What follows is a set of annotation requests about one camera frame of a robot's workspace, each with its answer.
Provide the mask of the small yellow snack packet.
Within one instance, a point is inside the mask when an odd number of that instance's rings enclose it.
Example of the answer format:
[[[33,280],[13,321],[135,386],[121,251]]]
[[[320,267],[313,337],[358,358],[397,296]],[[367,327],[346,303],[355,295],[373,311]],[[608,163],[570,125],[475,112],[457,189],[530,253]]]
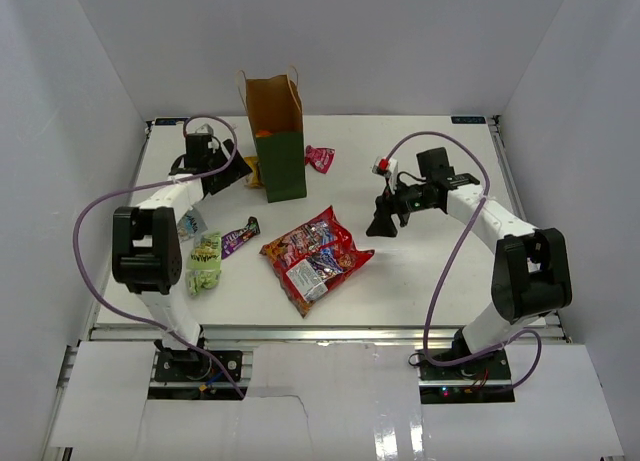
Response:
[[[257,156],[247,156],[244,158],[245,163],[251,172],[245,176],[245,186],[250,189],[261,189],[264,187],[262,181],[259,159]]]

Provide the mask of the large red candy bag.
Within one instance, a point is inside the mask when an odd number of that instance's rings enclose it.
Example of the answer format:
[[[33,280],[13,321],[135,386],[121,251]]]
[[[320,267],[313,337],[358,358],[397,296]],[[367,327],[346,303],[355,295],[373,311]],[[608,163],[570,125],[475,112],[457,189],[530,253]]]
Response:
[[[289,301],[306,317],[321,298],[337,289],[371,258],[326,208],[304,224],[263,245],[265,256]]]

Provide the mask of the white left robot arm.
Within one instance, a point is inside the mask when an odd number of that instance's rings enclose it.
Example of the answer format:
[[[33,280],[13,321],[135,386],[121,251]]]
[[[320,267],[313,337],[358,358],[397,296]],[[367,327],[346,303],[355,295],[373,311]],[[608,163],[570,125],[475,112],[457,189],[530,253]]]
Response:
[[[235,141],[190,133],[185,136],[185,153],[169,170],[169,183],[113,214],[113,278],[146,306],[162,330],[157,349],[190,380],[205,378],[213,361],[204,350],[203,328],[185,300],[171,292],[183,269],[178,221],[196,203],[249,172]]]

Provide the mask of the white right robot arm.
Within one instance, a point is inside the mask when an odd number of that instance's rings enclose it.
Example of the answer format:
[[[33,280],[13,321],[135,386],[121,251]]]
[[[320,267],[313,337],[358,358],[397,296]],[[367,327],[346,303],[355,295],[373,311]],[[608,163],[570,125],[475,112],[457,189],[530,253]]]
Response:
[[[412,213],[437,209],[464,224],[463,238],[475,235],[494,256],[489,305],[459,329],[451,347],[423,353],[432,366],[453,367],[472,380],[488,366],[487,355],[527,333],[528,325],[572,301],[565,238],[555,228],[540,229],[490,199],[487,182],[458,174],[443,148],[417,156],[419,183],[401,182],[397,162],[380,157],[373,171],[386,186],[375,200],[369,237],[394,237]]]

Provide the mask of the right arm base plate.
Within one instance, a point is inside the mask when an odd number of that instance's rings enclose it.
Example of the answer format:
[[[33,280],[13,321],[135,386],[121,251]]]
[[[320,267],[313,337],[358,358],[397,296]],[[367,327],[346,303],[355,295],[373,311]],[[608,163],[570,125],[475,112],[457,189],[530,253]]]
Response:
[[[451,367],[429,364],[421,350],[408,364],[418,370],[422,405],[514,403],[511,370],[504,350]]]

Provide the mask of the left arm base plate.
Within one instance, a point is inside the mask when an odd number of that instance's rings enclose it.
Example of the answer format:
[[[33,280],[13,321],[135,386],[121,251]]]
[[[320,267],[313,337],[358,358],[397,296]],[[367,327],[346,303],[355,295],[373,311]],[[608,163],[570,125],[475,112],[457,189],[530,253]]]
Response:
[[[239,350],[211,351],[238,382],[241,379],[243,353]],[[161,351],[157,356],[153,380],[158,383],[197,382],[213,384],[225,382],[227,377],[210,358],[193,351]]]

